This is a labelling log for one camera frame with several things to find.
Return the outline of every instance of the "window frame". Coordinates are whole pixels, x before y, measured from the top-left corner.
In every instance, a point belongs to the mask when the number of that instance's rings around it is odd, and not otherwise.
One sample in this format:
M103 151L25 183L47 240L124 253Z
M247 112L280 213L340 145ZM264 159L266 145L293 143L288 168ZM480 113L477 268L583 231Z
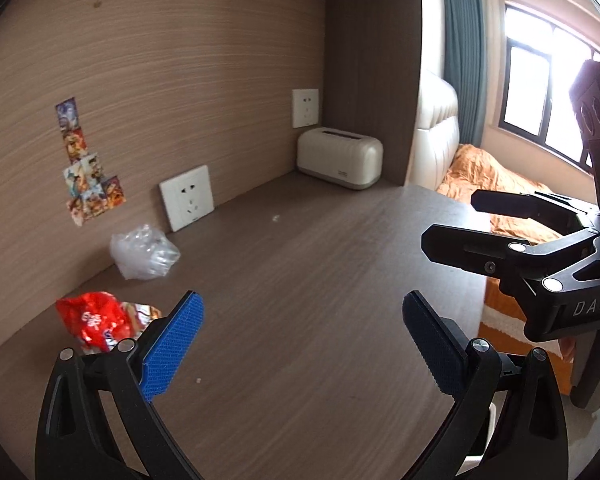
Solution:
M557 25L557 23L552 22L552 20L550 20L544 16L539 16L538 14L536 14L534 12L529 12L528 10L523 9L519 6L505 3L503 23L506 19L508 9L514 9L518 12L524 12L525 14L528 14L529 16L533 16L534 18L537 18L538 20L542 20L545 23L548 23L552 28L552 34L554 33L556 28L559 28L560 30L563 30L567 34L571 34L572 36L578 38L580 41L585 43L591 49L591 59L593 58L595 53L598 53L598 55L600 56L600 51L598 49L596 49L596 47L593 46L589 40L586 40L585 38L579 36L578 34L574 34L571 30L566 28L566 26L561 27L560 25ZM546 143L546 134L549 131L549 121L551 120L551 112L552 112L552 108L553 108L553 91L554 91L554 88L553 88L553 84L554 84L553 83L553 74L554 74L553 55L542 52L541 50L535 49L532 46L529 46L528 44L521 43L520 41L512 40L511 38L509 38L507 36L506 31L504 31L504 37L506 40L506 61L505 61L505 73L504 73L504 86L503 86L503 93L502 93L502 105L500 107L500 119L498 121L498 127L507 132L510 132L510 133L515 134L520 137L523 137L523 139L530 140L531 142L538 144L539 146L541 146L542 148L544 148L546 150L549 150L550 152L554 153L555 155L559 156L560 158L563 158L564 160L570 162L571 164L576 165L581 170L583 170L589 174L592 174L593 168L587 164L587 159L589 158L589 150L586 150L583 147L582 154L580 155L580 160L574 160L570 156L565 155L563 152L560 152L559 150L553 148L552 146L549 146ZM547 83L546 95L544 97L544 108L542 110L542 121L540 123L540 130L537 135L534 135L526 130L523 130L522 128L520 128L519 126L516 126L515 124L507 123L504 120L504 117L505 117L505 114L507 111L507 102L509 101L509 80L511 77L511 51L514 47L526 50L527 52L529 52L531 54L535 54L536 56L543 57L549 63L549 81Z

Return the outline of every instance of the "window sill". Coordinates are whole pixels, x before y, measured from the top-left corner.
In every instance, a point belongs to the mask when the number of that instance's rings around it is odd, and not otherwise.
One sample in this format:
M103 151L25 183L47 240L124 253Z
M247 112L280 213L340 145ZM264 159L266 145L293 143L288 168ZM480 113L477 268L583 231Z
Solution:
M593 175L592 174L588 173L587 171L584 171L580 166L578 166L577 164L575 164L574 162L572 162L571 160L569 160L565 156L562 156L559 153L556 153L556 152L554 152L552 150L549 150L545 146L541 146L537 142L533 142L532 140L525 139L525 137L519 136L518 134L510 132L509 130L505 130L504 128L501 128L499 126L490 126L490 128L492 130L496 130L498 133L507 134L508 136L511 136L511 137L513 137L515 139L519 139L519 140L521 140L523 142L526 142L526 143L530 144L531 146L536 147L539 150L543 150L545 153L548 153L549 155L553 155L558 160L563 161L565 164L568 164L569 166L571 166L574 170L578 170L580 173L582 173L583 175L588 176L591 180L593 180Z

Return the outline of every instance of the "silver screw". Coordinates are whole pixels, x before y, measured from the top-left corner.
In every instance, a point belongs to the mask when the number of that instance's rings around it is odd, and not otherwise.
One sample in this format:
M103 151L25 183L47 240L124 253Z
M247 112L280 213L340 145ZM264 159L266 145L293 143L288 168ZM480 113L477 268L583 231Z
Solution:
M61 361L68 361L73 356L74 356L74 349L73 348L65 348L64 350L62 350L60 352L60 360Z
M118 350L120 352L131 352L136 346L136 342L133 339L123 339L118 343Z
M541 348L534 348L534 357L538 361L546 361L546 352Z
M560 292L562 290L562 283L555 278L545 278L542 280L542 286L549 292Z
M512 251L516 251L518 253L523 253L526 251L526 245L525 244L509 244L509 249L511 249Z
M489 343L487 343L484 339L476 339L472 343L472 346L478 352L486 352L489 349Z

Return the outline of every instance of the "window pane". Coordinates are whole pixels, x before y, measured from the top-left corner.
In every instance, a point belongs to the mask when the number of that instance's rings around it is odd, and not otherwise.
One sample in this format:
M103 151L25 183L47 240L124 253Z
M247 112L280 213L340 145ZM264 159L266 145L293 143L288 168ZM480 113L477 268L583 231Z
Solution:
M546 143L569 158L579 161L582 155L582 139L571 107L569 89L582 64L591 59L591 47L560 28L555 29L554 39L553 107Z
M595 52L593 55L593 61L600 61L600 53Z
M516 9L507 9L505 16L507 37L528 44L549 54L553 47L552 26L545 20Z
M548 83L549 62L542 56L512 47L505 122L537 135Z

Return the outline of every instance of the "crumpled clear plastic bag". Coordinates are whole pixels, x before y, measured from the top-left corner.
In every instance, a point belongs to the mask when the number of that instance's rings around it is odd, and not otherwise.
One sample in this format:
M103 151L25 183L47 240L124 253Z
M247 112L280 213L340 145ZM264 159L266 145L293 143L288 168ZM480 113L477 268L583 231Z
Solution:
M152 280L166 276L180 259L180 251L160 229L143 225L125 235L113 235L109 245L126 280Z

